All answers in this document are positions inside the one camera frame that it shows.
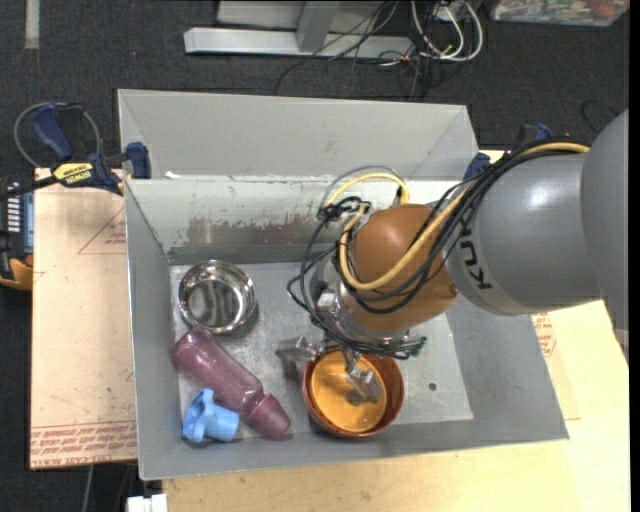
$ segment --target electrical cable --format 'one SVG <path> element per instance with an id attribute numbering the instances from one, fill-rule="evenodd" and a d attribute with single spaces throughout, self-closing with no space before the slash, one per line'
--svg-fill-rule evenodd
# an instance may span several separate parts
<path id="1" fill-rule="evenodd" d="M 409 202 L 409 189 L 407 188 L 407 184 L 401 179 L 399 178 L 397 175 L 395 174 L 389 174 L 389 173 L 383 173 L 383 172 L 374 172 L 374 173 L 370 173 L 370 174 L 365 174 L 363 176 L 358 176 L 357 178 L 353 178 L 351 181 L 348 181 L 347 183 L 345 183 L 344 185 L 342 185 L 340 188 L 338 188 L 338 190 L 336 190 L 324 203 L 324 206 L 329 206 L 331 205 L 336 198 L 342 194 L 345 190 L 351 188 L 353 185 L 356 185 L 362 181 L 366 181 L 366 180 L 372 180 L 372 179 L 387 179 L 387 180 L 391 180 L 395 183 L 398 184 L 398 186 L 400 187 L 400 202 L 401 203 L 408 203 Z"/>
<path id="2" fill-rule="evenodd" d="M 346 213 L 348 211 L 353 211 L 354 207 L 348 208 L 344 206 L 348 202 L 357 202 L 358 208 L 362 203 L 362 201 L 358 197 L 348 197 L 341 200 L 339 203 L 333 206 L 338 209 L 343 209 L 343 213 Z M 296 277 L 291 279 L 287 284 L 287 290 L 289 291 L 289 294 L 292 296 L 292 298 L 298 305 L 300 305 L 303 309 L 305 309 L 305 311 L 309 313 L 309 315 L 311 316 L 311 322 L 317 327 L 321 328 L 329 339 L 336 341 L 337 343 L 340 343 L 361 354 L 375 354 L 375 355 L 389 356 L 395 359 L 408 359 L 411 355 L 411 350 L 404 349 L 402 343 L 396 344 L 396 345 L 381 346 L 381 345 L 375 345 L 372 343 L 359 342 L 359 341 L 347 338 L 342 333 L 337 332 L 330 325 L 328 325 L 327 322 L 322 318 L 322 316 L 318 313 L 318 311 L 312 305 L 306 290 L 305 275 L 311 270 L 311 268 L 313 268 L 314 265 L 320 262 L 322 258 L 326 257 L 330 252 L 333 252 L 335 250 L 335 248 L 331 248 L 330 251 L 325 251 L 323 255 L 314 258 L 314 260 L 311 261 L 311 263 L 309 263 L 310 253 L 315 244 L 315 241 L 320 231 L 322 231 L 322 229 L 327 226 L 329 220 L 330 220 L 330 217 L 329 215 L 327 215 L 318 224 L 311 238 L 309 239 L 307 246 L 305 248 L 305 253 L 304 253 L 302 262 L 300 264 L 300 272 Z M 296 281 L 299 282 L 302 299 L 299 299 L 298 297 L 296 297 L 295 294 L 293 293 L 293 290 L 291 290 L 292 284 L 295 283 Z"/>
<path id="3" fill-rule="evenodd" d="M 282 85 L 282 82 L 284 81 L 284 79 L 287 77 L 287 75 L 289 75 L 289 73 L 291 73 L 291 71 L 293 71 L 294 69 L 298 68 L 299 66 L 302 66 L 304 64 L 306 64 L 307 62 L 309 62 L 311 59 L 313 59 L 314 57 L 317 57 L 321 52 L 323 52 L 324 50 L 326 50 L 327 48 L 329 48 L 330 46 L 334 45 L 335 43 L 337 43 L 338 41 L 340 41 L 342 38 L 348 36 L 348 35 L 352 35 L 356 30 L 358 30 L 362 25 L 364 25 L 367 21 L 370 21 L 370 19 L 375 18 L 375 16 L 377 16 L 382 9 L 388 7 L 392 2 L 383 2 L 382 4 L 380 4 L 369 16 L 365 17 L 364 19 L 362 19 L 360 22 L 358 22 L 356 25 L 354 25 L 353 27 L 351 27 L 351 29 L 349 29 L 347 32 L 344 32 L 340 35 L 338 35 L 338 37 L 336 37 L 335 39 L 329 41 L 328 43 L 326 43 L 325 45 L 323 45 L 322 47 L 320 47 L 319 49 L 317 49 L 316 51 L 314 51 L 313 53 L 311 53 L 310 55 L 307 55 L 303 60 L 296 62 L 295 64 L 293 64 L 292 66 L 290 66 L 289 68 L 287 68 L 284 73 L 282 73 L 282 75 L 280 75 L 280 77 L 278 78 L 278 81 L 276 82 L 276 85 L 274 87 L 274 95 L 277 96 L 278 92 L 280 91 L 280 87 Z M 361 37 L 359 43 L 356 43 L 355 45 L 353 45 L 351 47 L 351 49 L 349 49 L 349 52 L 353 51 L 354 49 L 359 48 L 360 45 L 362 45 L 362 43 L 364 43 L 366 34 L 363 34 L 363 36 Z"/>
<path id="4" fill-rule="evenodd" d="M 429 224 L 427 229 L 418 237 L 418 240 L 414 244 L 411 245 L 409 250 L 400 258 L 400 260 L 389 269 L 382 277 L 375 279 L 373 281 L 369 281 L 368 283 L 362 283 L 358 281 L 351 270 L 347 265 L 347 239 L 349 237 L 350 230 L 355 225 L 355 222 L 350 222 L 345 225 L 345 229 L 340 236 L 340 248 L 339 248 L 339 261 L 340 261 L 340 270 L 341 274 L 344 276 L 347 284 L 352 288 L 358 291 L 370 291 L 375 290 L 376 288 L 381 288 L 388 284 L 394 277 L 396 277 L 400 272 L 404 270 L 407 264 L 416 256 L 418 251 L 422 249 L 425 242 L 429 239 L 429 237 L 433 234 L 433 232 L 440 227 L 440 225 L 446 220 L 449 214 L 460 204 L 460 202 L 464 198 L 464 193 L 457 196 L 453 201 L 451 201 L 447 207 L 440 213 L 434 220 Z"/>
<path id="5" fill-rule="evenodd" d="M 408 286 L 410 286 L 416 279 L 418 279 L 420 276 L 421 280 L 427 279 L 427 273 L 429 271 L 430 266 L 432 265 L 433 261 L 435 260 L 435 258 L 438 256 L 438 254 L 441 253 L 441 251 L 443 251 L 446 247 L 447 244 L 451 244 L 451 236 L 452 234 L 455 232 L 455 230 L 457 229 L 457 227 L 461 224 L 461 222 L 464 220 L 465 223 L 470 222 L 471 220 L 471 216 L 475 213 L 475 210 L 477 209 L 477 206 L 480 202 L 480 200 L 482 199 L 482 197 L 484 196 L 484 193 L 488 190 L 488 188 L 495 183 L 495 181 L 497 181 L 497 179 L 502 176 L 505 172 L 507 172 L 508 170 L 512 169 L 513 167 L 524 163 L 525 161 L 534 159 L 534 158 L 539 158 L 542 156 L 552 156 L 552 155 L 557 155 L 557 154 L 566 154 L 566 152 L 571 152 L 571 153 L 575 153 L 575 152 L 583 152 L 583 150 L 585 149 L 584 144 L 581 143 L 571 143 L 571 144 L 566 144 L 563 146 L 565 149 L 562 152 L 557 151 L 558 146 L 555 145 L 555 142 L 547 142 L 547 141 L 539 141 L 530 145 L 525 146 L 521 152 L 518 153 L 505 153 L 505 155 L 503 156 L 502 159 L 500 159 L 498 162 L 491 164 L 490 166 L 488 166 L 485 171 L 483 173 L 481 173 L 479 176 L 475 177 L 474 179 L 476 180 L 476 183 L 473 184 L 473 186 L 469 187 L 465 193 L 464 196 L 466 197 L 464 204 L 461 205 L 457 211 L 455 211 L 446 221 L 445 221 L 445 225 L 444 227 L 441 229 L 440 234 L 438 235 L 436 241 L 434 242 L 434 244 L 432 245 L 429 255 L 427 257 L 427 259 L 425 260 L 425 262 L 414 272 L 414 274 L 412 276 L 410 276 L 403 284 L 399 285 L 398 287 L 396 287 L 394 290 L 391 290 L 387 293 L 384 294 L 379 294 L 377 296 L 363 296 L 360 293 L 358 293 L 358 290 L 348 286 L 347 284 L 347 288 L 349 289 L 350 293 L 354 296 L 354 298 L 356 298 L 356 300 L 358 300 L 358 302 L 367 310 L 367 311 L 371 311 L 371 312 L 378 312 L 380 314 L 384 314 L 384 313 L 389 313 L 392 312 L 394 310 L 399 309 L 396 306 L 392 306 L 391 308 L 387 308 L 387 309 L 374 309 L 374 308 L 370 308 L 368 307 L 368 305 L 366 304 L 366 302 L 375 302 L 375 301 L 380 301 L 380 300 L 384 300 L 387 298 L 390 298 L 392 296 L 398 296 L 397 293 L 399 291 L 402 291 L 404 289 L 406 289 Z M 439 203 L 442 202 L 442 200 L 444 199 L 444 197 L 448 194 L 449 192 L 445 193 L 443 195 L 443 198 L 441 198 L 441 200 L 439 201 Z M 468 218 L 465 219 L 465 215 L 468 213 L 471 213 L 471 216 L 469 216 Z M 419 230 L 420 232 L 424 232 L 425 230 L 425 226 L 423 225 L 423 227 Z M 342 266 L 339 265 L 338 266 L 339 272 L 341 272 Z"/>
<path id="6" fill-rule="evenodd" d="M 433 56 L 435 56 L 435 58 L 437 58 L 438 60 L 442 60 L 442 61 L 467 62 L 467 61 L 470 61 L 470 60 L 472 60 L 472 59 L 474 59 L 475 57 L 478 56 L 478 54 L 482 50 L 482 47 L 484 46 L 484 35 L 483 35 L 483 32 L 482 32 L 482 23 L 480 22 L 480 19 L 478 18 L 478 15 L 476 14 L 476 12 L 473 9 L 473 7 L 471 7 L 469 2 L 463 0 L 462 3 L 465 6 L 465 8 L 467 9 L 467 11 L 469 12 L 469 16 L 470 16 L 470 18 L 471 18 L 471 20 L 473 22 L 474 27 L 476 28 L 476 38 L 477 38 L 477 42 L 476 42 L 475 48 L 473 49 L 473 51 L 469 55 L 467 55 L 465 57 L 458 57 L 457 56 L 457 55 L 459 55 L 459 53 L 462 51 L 462 48 L 464 47 L 464 35 L 463 35 L 462 30 L 460 29 L 459 25 L 457 23 L 455 23 L 455 19 L 451 15 L 451 12 L 449 11 L 448 8 L 447 8 L 447 10 L 445 12 L 448 13 L 448 15 L 451 17 L 451 20 L 454 22 L 454 28 L 456 29 L 456 32 L 459 34 L 458 35 L 458 39 L 462 43 L 462 44 L 460 44 L 458 46 L 458 48 L 453 53 L 447 53 L 446 51 L 442 51 L 442 50 L 439 50 L 438 48 L 436 48 L 436 46 L 427 37 L 427 35 L 426 35 L 425 31 L 424 31 L 424 28 L 421 25 L 420 20 L 418 19 L 418 11 L 417 11 L 415 0 L 411 0 L 409 2 L 412 24 L 413 24 L 414 28 L 416 29 L 416 31 L 418 32 L 418 34 L 420 35 L 420 37 L 422 38 L 422 41 L 427 45 L 428 50 L 433 54 L 433 55 L 430 55 L 429 53 L 424 52 L 424 54 L 422 54 L 423 57 L 433 57 Z"/>
<path id="7" fill-rule="evenodd" d="M 390 172 L 391 174 L 396 176 L 399 180 L 402 180 L 402 178 L 400 177 L 398 172 L 393 167 L 389 167 L 387 165 L 369 164 L 369 165 L 363 165 L 361 167 L 356 167 L 355 169 L 351 169 L 350 171 L 347 171 L 347 172 L 341 174 L 340 176 L 338 176 L 336 179 L 334 179 L 329 184 L 329 186 L 327 187 L 327 190 L 325 191 L 324 195 L 322 196 L 322 199 L 320 199 L 320 204 L 321 205 L 326 205 L 327 197 L 329 197 L 329 192 L 333 189 L 333 187 L 335 187 L 340 181 L 345 179 L 347 176 L 351 176 L 352 174 L 356 174 L 358 172 L 369 171 L 369 170 L 373 170 L 373 169 L 382 169 L 384 171 Z"/>

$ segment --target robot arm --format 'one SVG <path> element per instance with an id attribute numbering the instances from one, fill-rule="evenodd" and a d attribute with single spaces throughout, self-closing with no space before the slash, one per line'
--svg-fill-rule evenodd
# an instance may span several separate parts
<path id="1" fill-rule="evenodd" d="M 405 196 L 365 217 L 360 205 L 316 271 L 328 337 L 407 356 L 409 329 L 458 293 L 501 315 L 604 298 L 628 331 L 627 137 L 628 111 L 591 149 L 556 138 L 507 152 L 433 208 Z"/>

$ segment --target metal stand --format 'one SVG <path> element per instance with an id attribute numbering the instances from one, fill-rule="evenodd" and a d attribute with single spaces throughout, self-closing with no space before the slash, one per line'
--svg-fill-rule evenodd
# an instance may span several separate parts
<path id="1" fill-rule="evenodd" d="M 372 20 L 359 27 L 360 33 L 352 30 L 358 21 L 363 21 L 371 15 L 372 8 L 375 10 L 378 7 L 366 6 L 368 12 L 358 7 L 358 12 L 355 8 L 344 5 L 353 2 L 300 2 L 302 5 L 298 6 L 297 11 L 296 6 L 289 6 L 288 12 L 283 13 L 282 6 L 271 5 L 272 2 L 261 3 L 265 5 L 259 9 L 237 6 L 233 10 L 232 6 L 229 6 L 227 12 L 221 11 L 218 18 L 230 23 L 261 25 L 259 19 L 251 18 L 257 16 L 264 18 L 263 24 L 272 26 L 269 28 L 293 25 L 295 30 L 192 28 L 184 34 L 186 53 L 334 57 L 356 45 L 362 39 L 362 33 L 368 25 L 375 26 L 375 20 Z M 386 52 L 387 58 L 392 59 L 397 58 L 395 52 L 404 54 L 410 46 L 411 41 L 406 37 L 371 36 L 357 50 L 354 48 L 344 56 L 384 58 L 385 55 L 381 57 L 381 54 Z"/>

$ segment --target yellow cable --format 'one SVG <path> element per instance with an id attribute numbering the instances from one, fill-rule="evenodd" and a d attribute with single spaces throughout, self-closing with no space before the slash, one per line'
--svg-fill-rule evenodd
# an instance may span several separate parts
<path id="1" fill-rule="evenodd" d="M 375 178 L 381 178 L 381 179 L 387 179 L 387 180 L 395 181 L 400 186 L 400 188 L 402 189 L 402 195 L 400 196 L 400 202 L 402 204 L 406 204 L 406 203 L 409 202 L 409 190 L 407 188 L 407 184 L 404 181 L 402 181 L 400 178 L 398 178 L 394 174 L 390 174 L 390 173 L 386 173 L 386 172 L 373 172 L 373 173 L 370 173 L 370 174 L 363 174 L 362 176 L 358 176 L 357 178 L 354 178 L 351 181 L 348 181 L 347 183 L 342 185 L 338 190 L 335 191 L 335 193 L 329 199 L 327 199 L 327 202 L 325 203 L 325 206 L 328 206 L 328 205 L 332 204 L 340 194 L 342 194 L 348 188 L 351 188 L 353 185 L 355 185 L 357 183 L 360 183 L 361 181 L 372 180 L 372 179 L 375 179 Z"/>
<path id="2" fill-rule="evenodd" d="M 517 156 L 539 153 L 541 151 L 573 151 L 574 153 L 588 153 L 589 146 L 578 144 L 576 142 L 549 142 L 547 144 L 541 144 L 540 146 L 525 149 Z"/>
<path id="3" fill-rule="evenodd" d="M 385 275 L 376 279 L 375 281 L 370 281 L 368 283 L 361 283 L 358 281 L 351 271 L 349 270 L 349 265 L 347 265 L 347 239 L 349 238 L 349 232 L 355 225 L 355 223 L 362 217 L 363 207 L 358 210 L 358 215 L 351 219 L 344 227 L 342 231 L 342 235 L 340 236 L 340 269 L 342 274 L 353 288 L 359 291 L 370 291 L 375 290 L 376 288 L 380 288 L 388 284 L 394 277 L 396 277 L 411 261 L 411 259 L 416 255 L 416 253 L 422 248 L 427 239 L 433 234 L 433 232 L 440 227 L 440 225 L 446 220 L 449 214 L 455 209 L 456 206 L 462 201 L 464 197 L 464 193 L 460 194 L 453 201 L 451 201 L 447 207 L 442 210 L 442 213 L 438 215 L 432 222 L 429 224 L 427 229 L 424 230 L 422 235 L 416 240 L 416 242 L 409 248 L 409 250 L 405 253 L 405 255 L 398 260 L 398 262 L 391 268 Z"/>
<path id="4" fill-rule="evenodd" d="M 547 144 L 542 144 L 540 146 L 536 146 L 530 149 L 527 149 L 520 153 L 518 156 L 527 155 L 531 153 L 539 153 L 541 151 L 572 151 L 574 153 L 587 153 L 589 151 L 589 146 L 585 146 L 583 144 L 578 144 L 575 142 L 549 142 Z M 331 196 L 331 198 L 327 201 L 327 204 L 331 204 L 337 196 L 339 196 L 346 189 L 355 185 L 356 183 L 360 183 L 361 181 L 372 179 L 372 178 L 386 178 L 392 181 L 395 181 L 402 187 L 403 196 L 400 199 L 401 203 L 406 203 L 409 201 L 409 194 L 406 189 L 406 185 L 402 180 L 394 176 L 393 174 L 384 174 L 384 173 L 372 173 L 364 176 L 359 176 L 351 180 L 350 182 L 344 184 L 340 187 L 336 193 Z M 340 236 L 340 269 L 342 270 L 342 275 L 349 285 L 355 288 L 358 291 L 371 291 L 376 288 L 380 288 L 388 284 L 394 277 L 396 277 L 411 261 L 411 259 L 417 254 L 417 252 L 423 247 L 427 239 L 433 234 L 433 232 L 440 227 L 440 225 L 447 219 L 450 213 L 455 209 L 456 206 L 462 201 L 464 197 L 464 193 L 460 194 L 453 201 L 451 201 L 447 207 L 442 211 L 440 215 L 438 215 L 432 222 L 429 224 L 427 229 L 424 230 L 422 235 L 416 240 L 416 242 L 409 248 L 409 250 L 405 253 L 405 255 L 398 260 L 398 262 L 382 277 L 376 279 L 375 281 L 370 281 L 368 283 L 361 283 L 358 281 L 351 270 L 349 269 L 349 265 L 347 264 L 347 240 L 349 238 L 349 233 L 355 226 L 356 222 L 362 217 L 365 207 L 363 205 L 358 209 L 357 215 L 354 216 L 347 224 L 345 224 L 342 235 Z"/>

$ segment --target wire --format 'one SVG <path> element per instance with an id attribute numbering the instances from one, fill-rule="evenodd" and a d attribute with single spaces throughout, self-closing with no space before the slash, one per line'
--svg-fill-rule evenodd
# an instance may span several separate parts
<path id="1" fill-rule="evenodd" d="M 324 205 L 327 203 L 327 197 L 329 197 L 329 192 L 333 189 L 333 187 L 335 187 L 340 181 L 342 181 L 343 179 L 345 179 L 347 176 L 351 176 L 353 174 L 356 174 L 358 172 L 362 172 L 362 171 L 369 171 L 372 169 L 382 169 L 385 170 L 387 172 L 390 172 L 391 174 L 393 174 L 394 176 L 396 176 L 398 179 L 402 179 L 400 178 L 400 175 L 398 174 L 398 172 L 393 168 L 393 167 L 389 167 L 387 165 L 375 165 L 375 164 L 369 164 L 369 165 L 363 165 L 361 167 L 356 167 L 355 169 L 351 169 L 350 171 L 347 171 L 343 174 L 341 174 L 340 176 L 338 176 L 336 179 L 334 179 L 331 184 L 327 187 L 327 190 L 325 191 L 324 195 L 322 196 L 322 199 L 320 200 L 320 204 Z"/>
<path id="2" fill-rule="evenodd" d="M 353 212 L 354 206 L 351 206 L 351 207 L 345 206 L 349 202 L 355 202 L 358 206 L 358 210 L 360 210 L 360 207 L 362 206 L 363 203 L 368 204 L 366 202 L 362 202 L 357 197 L 348 197 L 348 198 L 342 199 L 339 203 L 337 203 L 334 206 L 338 209 L 342 209 L 343 213 Z M 332 326 L 330 326 L 324 320 L 322 315 L 320 315 L 320 313 L 316 310 L 315 306 L 311 303 L 311 300 L 306 290 L 305 276 L 316 264 L 318 264 L 323 258 L 325 258 L 328 254 L 330 254 L 335 250 L 335 248 L 331 248 L 329 251 L 325 251 L 320 256 L 314 258 L 311 262 L 309 262 L 311 250 L 316 242 L 316 239 L 319 233 L 322 231 L 322 229 L 327 226 L 329 221 L 330 221 L 330 217 L 328 215 L 325 216 L 322 219 L 322 221 L 318 224 L 316 229 L 314 230 L 311 238 L 307 242 L 304 256 L 300 264 L 300 272 L 296 277 L 294 277 L 287 283 L 287 291 L 289 292 L 291 297 L 294 299 L 296 304 L 301 306 L 305 311 L 307 311 L 307 313 L 309 313 L 309 315 L 311 316 L 311 322 L 317 327 L 321 328 L 329 339 L 362 354 L 375 354 L 375 355 L 389 356 L 395 359 L 408 359 L 410 355 L 413 353 L 412 351 L 415 350 L 414 347 L 405 348 L 404 343 L 377 345 L 374 343 L 365 343 L 365 342 L 352 340 L 346 337 L 345 335 L 343 335 L 342 333 L 336 331 Z M 293 283 L 295 282 L 299 283 L 302 299 L 298 298 L 295 295 L 295 293 L 293 293 L 293 290 L 291 289 Z"/>
<path id="3" fill-rule="evenodd" d="M 429 227 L 424 230 L 424 232 L 420 235 L 418 240 L 411 245 L 409 250 L 400 258 L 400 260 L 384 274 L 382 277 L 375 279 L 374 281 L 369 281 L 368 283 L 362 283 L 358 281 L 351 270 L 347 265 L 347 239 L 349 237 L 350 229 L 352 228 L 354 223 L 348 223 L 340 237 L 340 248 L 339 248 L 339 262 L 340 262 L 340 270 L 341 274 L 346 279 L 349 286 L 359 291 L 370 291 L 375 290 L 376 288 L 381 288 L 382 286 L 388 284 L 394 277 L 396 277 L 407 264 L 416 256 L 418 251 L 422 249 L 425 242 L 431 237 L 431 235 L 440 227 L 440 225 L 447 219 L 449 214 L 460 204 L 462 199 L 464 198 L 464 194 L 456 197 L 451 203 L 447 205 L 447 207 L 442 211 L 440 215 L 438 215 L 433 222 L 429 224 Z"/>
<path id="4" fill-rule="evenodd" d="M 539 153 L 541 151 L 571 151 L 574 153 L 587 153 L 589 151 L 589 146 L 575 142 L 549 142 L 540 146 L 525 149 L 520 153 L 520 156 Z"/>
<path id="5" fill-rule="evenodd" d="M 407 188 L 407 184 L 401 178 L 399 178 L 395 174 L 373 172 L 370 174 L 365 174 L 363 176 L 358 176 L 357 178 L 353 178 L 351 181 L 348 181 L 347 183 L 342 185 L 326 200 L 326 202 L 324 203 L 324 206 L 329 206 L 330 204 L 332 204 L 340 194 L 342 194 L 345 190 L 351 188 L 353 185 L 356 185 L 362 181 L 376 179 L 376 178 L 387 179 L 397 183 L 401 189 L 400 202 L 403 204 L 409 202 L 409 189 Z"/>
<path id="6" fill-rule="evenodd" d="M 416 234 L 416 238 L 424 234 L 424 232 L 427 229 L 427 226 L 429 225 L 429 218 L 432 217 L 432 215 L 434 214 L 434 211 L 437 211 L 437 209 L 444 203 L 444 201 L 447 200 L 446 198 L 448 197 L 448 195 L 450 195 L 453 191 L 455 191 L 457 187 L 463 184 L 468 185 L 469 182 L 474 182 L 472 185 L 467 187 L 463 195 L 458 196 L 458 197 L 464 197 L 464 199 L 459 204 L 459 206 L 451 213 L 451 215 L 449 215 L 449 217 L 444 221 L 443 226 L 440 230 L 440 233 L 437 236 L 433 245 L 431 246 L 429 254 L 426 260 L 424 261 L 424 263 L 414 272 L 413 275 L 411 275 L 407 280 L 405 280 L 404 283 L 398 285 L 393 290 L 390 290 L 386 293 L 379 293 L 376 296 L 363 296 L 362 294 L 359 293 L 357 289 L 349 286 L 349 284 L 345 280 L 345 285 L 347 286 L 347 289 L 365 310 L 370 311 L 372 313 L 385 314 L 385 313 L 390 313 L 399 309 L 402 305 L 406 304 L 409 300 L 411 300 L 411 298 L 413 298 L 417 294 L 417 291 L 419 290 L 419 288 L 422 287 L 424 283 L 428 282 L 428 280 L 432 279 L 435 276 L 435 274 L 439 271 L 438 269 L 434 274 L 429 276 L 429 269 L 433 264 L 433 262 L 435 261 L 436 257 L 443 250 L 445 250 L 447 246 L 449 246 L 449 251 L 448 251 L 449 253 L 453 248 L 453 246 L 455 246 L 455 244 L 457 243 L 457 240 L 461 236 L 460 234 L 462 232 L 462 231 L 459 231 L 458 234 L 454 237 L 454 233 L 456 233 L 458 226 L 462 225 L 462 223 L 468 224 L 471 221 L 486 191 L 504 173 L 506 173 L 510 169 L 528 160 L 540 158 L 543 156 L 566 154 L 567 152 L 583 153 L 585 148 L 588 148 L 588 146 L 585 146 L 580 142 L 568 141 L 566 138 L 553 138 L 551 140 L 547 139 L 545 141 L 539 141 L 533 144 L 529 144 L 514 153 L 509 153 L 509 152 L 505 153 L 500 160 L 498 160 L 494 164 L 487 166 L 485 170 L 482 173 L 480 173 L 478 176 L 472 178 L 471 180 L 467 180 L 467 182 L 461 182 L 458 185 L 451 187 L 448 191 L 445 192 L 445 194 L 443 194 L 441 199 L 438 201 L 438 204 L 431 212 L 430 216 L 427 218 L 423 226 L 419 229 L 418 233 Z M 342 275 L 342 272 L 343 272 L 342 261 L 340 261 L 337 268 L 340 275 Z M 398 294 L 400 292 L 403 292 L 404 290 L 406 290 L 417 279 L 419 279 L 419 281 L 416 284 L 416 286 L 408 293 L 407 296 L 405 296 L 405 298 L 400 303 L 397 303 L 386 309 L 375 309 L 370 307 L 367 304 L 367 302 L 381 301 L 394 296 L 398 297 L 399 296 Z"/>
<path id="7" fill-rule="evenodd" d="M 351 27 L 351 29 L 349 29 L 347 32 L 344 32 L 342 34 L 340 34 L 338 37 L 336 37 L 335 39 L 332 39 L 331 41 L 329 41 L 328 43 L 326 43 L 324 46 L 322 46 L 321 48 L 317 49 L 316 51 L 314 51 L 312 54 L 307 55 L 304 60 L 301 60 L 299 62 L 296 62 L 293 66 L 290 66 L 289 68 L 287 68 L 284 73 L 282 73 L 282 75 L 280 75 L 280 77 L 278 78 L 278 81 L 276 82 L 276 85 L 274 87 L 274 95 L 278 95 L 278 92 L 280 90 L 280 87 L 282 85 L 282 82 L 284 81 L 284 79 L 287 77 L 287 75 L 289 75 L 289 73 L 291 73 L 291 71 L 293 71 L 294 69 L 296 69 L 299 66 L 302 66 L 304 64 L 306 64 L 307 62 L 309 62 L 310 60 L 312 60 L 314 57 L 317 57 L 321 52 L 323 52 L 324 50 L 326 50 L 327 48 L 329 48 L 331 45 L 337 43 L 338 41 L 340 41 L 342 38 L 348 36 L 348 35 L 352 35 L 356 30 L 358 30 L 362 25 L 364 25 L 367 21 L 370 21 L 370 19 L 373 19 L 375 16 L 378 15 L 378 13 L 380 13 L 382 11 L 382 9 L 384 9 L 385 7 L 388 7 L 389 4 L 391 2 L 384 2 L 382 4 L 380 4 L 369 16 L 363 18 L 359 23 L 357 23 L 356 25 L 354 25 L 353 27 Z M 359 48 L 360 45 L 362 45 L 362 43 L 364 43 L 364 41 L 366 40 L 366 38 L 368 38 L 368 36 L 366 34 L 363 34 L 362 37 L 360 38 L 360 41 L 358 43 L 356 43 L 355 45 L 353 45 L 350 49 L 349 52 L 353 51 L 356 48 Z"/>
<path id="8" fill-rule="evenodd" d="M 412 0 L 411 2 L 409 2 L 412 24 L 416 29 L 416 31 L 418 32 L 418 34 L 420 35 L 420 37 L 422 38 L 422 41 L 426 44 L 427 49 L 433 54 L 433 55 L 430 55 L 427 52 L 421 52 L 421 56 L 423 57 L 435 56 L 438 60 L 449 61 L 449 62 L 467 62 L 478 56 L 478 54 L 482 50 L 482 47 L 484 46 L 484 35 L 482 32 L 482 23 L 480 22 L 478 15 L 476 14 L 473 7 L 471 7 L 469 2 L 463 1 L 462 3 L 467 9 L 467 11 L 469 12 L 469 16 L 473 22 L 473 26 L 476 29 L 476 38 L 477 38 L 475 48 L 469 55 L 465 57 L 458 57 L 458 55 L 461 53 L 462 49 L 464 48 L 464 35 L 462 33 L 462 30 L 460 29 L 460 26 L 458 25 L 453 15 L 449 11 L 448 7 L 446 8 L 445 12 L 451 18 L 451 21 L 453 22 L 453 26 L 456 29 L 456 33 L 458 34 L 458 40 L 460 41 L 458 48 L 452 53 L 447 53 L 447 50 L 442 51 L 436 48 L 436 46 L 427 37 L 424 31 L 424 28 L 422 27 L 420 20 L 418 19 L 418 11 L 417 11 L 415 0 Z"/>

